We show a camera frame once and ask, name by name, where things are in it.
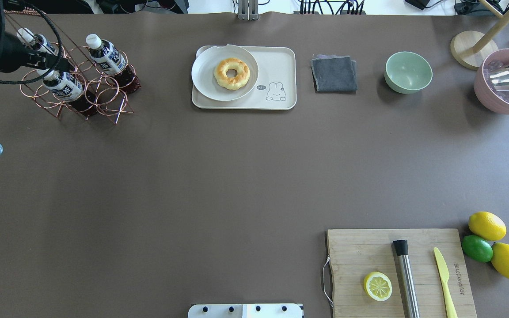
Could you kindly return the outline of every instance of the white metal plate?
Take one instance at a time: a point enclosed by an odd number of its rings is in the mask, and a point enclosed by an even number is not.
[[[188,318],[303,318],[303,307],[293,303],[197,304],[188,310]]]

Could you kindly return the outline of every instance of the white bottle cap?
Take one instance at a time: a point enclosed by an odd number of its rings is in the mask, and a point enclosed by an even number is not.
[[[24,43],[31,43],[34,41],[33,32],[27,28],[20,28],[17,32],[17,38],[19,38],[21,42]]]
[[[99,49],[101,46],[101,39],[97,34],[90,34],[85,38],[85,42],[91,49]]]
[[[37,70],[38,76],[41,76],[42,74],[45,74],[45,73],[46,73],[46,71],[48,71],[48,68],[47,68],[46,70]],[[53,75],[54,75],[54,72],[55,72],[55,71],[51,71],[50,73],[48,73],[48,75],[46,75],[46,76],[44,77],[44,79],[47,79],[47,78],[50,78],[51,76],[53,76]]]

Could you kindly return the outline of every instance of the black cable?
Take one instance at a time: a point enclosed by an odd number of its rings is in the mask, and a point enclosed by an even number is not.
[[[321,2],[319,0],[315,0],[313,2],[313,8],[311,9],[311,12],[313,14],[315,14],[315,4],[318,4],[319,5],[319,12],[321,12],[321,14],[323,14],[323,8],[321,8]],[[333,8],[331,8],[331,4],[329,4],[329,8],[331,9],[331,14],[333,14]]]
[[[426,9],[429,9],[429,8],[433,8],[434,6],[437,6],[437,4],[440,4],[441,2],[444,2],[445,0],[439,0],[437,2],[435,2],[434,4],[430,5],[430,6],[427,6],[425,7]]]
[[[62,39],[60,38],[60,34],[58,34],[58,31],[56,30],[54,24],[52,23],[52,21],[48,18],[48,16],[46,16],[46,14],[40,10],[39,8],[37,8],[36,6],[34,6],[33,4],[30,4],[26,1],[23,1],[23,0],[19,0],[19,2],[28,7],[28,8],[32,8],[33,10],[35,10],[38,14],[40,14],[40,16],[46,21],[46,23],[50,26],[50,28],[52,29],[52,32],[54,32],[54,35],[56,36],[56,40],[58,42],[58,56],[61,57],[62,56]],[[22,81],[8,81],[8,80],[0,80],[0,84],[6,84],[6,85],[21,85],[21,84],[30,84],[30,83],[34,83],[35,81],[39,81],[41,79],[44,79],[46,75],[50,74],[50,72],[53,71],[53,68],[57,67],[58,66],[58,63],[60,63],[60,59],[56,59],[56,62],[48,69],[46,70],[46,72],[34,79],[30,79],[30,80],[22,80]]]
[[[331,8],[331,12],[333,12],[333,7],[331,6],[331,4],[335,4],[335,3],[337,3],[337,4],[342,4],[343,2],[346,2],[347,0],[343,0],[343,1],[319,0],[319,1],[320,1],[320,2],[321,2],[321,1],[325,2],[325,3],[329,6],[329,8]]]
[[[150,2],[150,0],[147,0],[147,2],[145,2],[145,5],[141,8],[141,10],[138,10],[138,11],[135,11],[135,12],[128,12],[127,10],[125,10],[123,8],[123,6],[121,4],[119,4],[119,8],[121,8],[121,10],[123,10],[125,13],[128,13],[128,14],[131,14],[131,13],[136,13],[136,12],[141,12],[142,10],[145,10],[146,7],[149,7],[149,8],[155,8],[155,7],[150,7],[148,6],[148,3]]]
[[[341,4],[341,8],[339,8],[339,14],[343,14],[343,9],[345,8],[345,4],[348,6],[347,7],[347,14],[351,13],[351,9],[353,7],[353,3],[350,2],[349,0],[346,0],[344,4]]]
[[[343,8],[345,8],[345,4],[348,4],[349,5],[349,8],[352,7],[352,4],[350,4],[351,0],[345,0],[343,1],[343,4],[341,4],[341,6],[339,7],[339,10],[337,10],[337,12],[335,14],[343,14]]]
[[[509,2],[508,2],[508,4],[504,8],[504,12],[507,12],[508,10],[509,10]]]
[[[145,6],[144,6],[141,10],[139,10],[139,11],[144,10],[144,8],[153,8],[153,9],[166,9],[166,10],[172,10],[175,6],[176,6],[176,3],[174,4],[174,6],[172,6],[172,8],[164,8],[161,4],[158,4],[158,7],[151,7],[151,6],[149,6],[148,4],[145,4]]]
[[[479,9],[479,10],[472,10],[470,12],[465,13],[464,15],[469,15],[471,13],[481,12],[481,11],[488,11],[488,12],[490,12],[490,10],[488,10],[488,9]]]
[[[361,7],[361,4],[359,4],[359,1],[357,0],[353,0],[353,2],[356,3],[356,5],[351,8],[351,14],[357,15],[359,14],[359,7]]]
[[[328,0],[325,0],[325,3],[327,4],[327,6],[329,6],[329,9],[331,10],[331,14],[333,14],[333,7],[331,6],[331,4],[329,3]]]
[[[356,0],[347,2],[347,6],[347,14],[356,14],[356,9],[359,8],[359,2]]]
[[[462,2],[468,2],[469,4],[480,4],[479,0],[461,0]],[[498,1],[492,1],[492,0],[489,0],[488,3],[493,6],[496,10],[498,10],[498,12],[500,12],[501,14],[504,14],[505,11],[502,10],[502,8],[500,7],[500,3]]]

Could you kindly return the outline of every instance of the white plate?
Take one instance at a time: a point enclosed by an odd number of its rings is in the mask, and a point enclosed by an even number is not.
[[[218,64],[228,58],[238,58],[251,70],[248,83],[236,91],[219,86],[213,75]],[[192,66],[192,81],[195,87],[204,96],[216,101],[232,101],[245,96],[255,87],[257,78],[258,64],[255,57],[246,49],[236,45],[212,46],[201,53]]]

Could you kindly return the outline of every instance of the lemon slice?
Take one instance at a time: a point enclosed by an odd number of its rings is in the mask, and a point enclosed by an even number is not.
[[[392,282],[380,272],[372,272],[364,278],[364,290],[372,299],[383,302],[392,295]]]

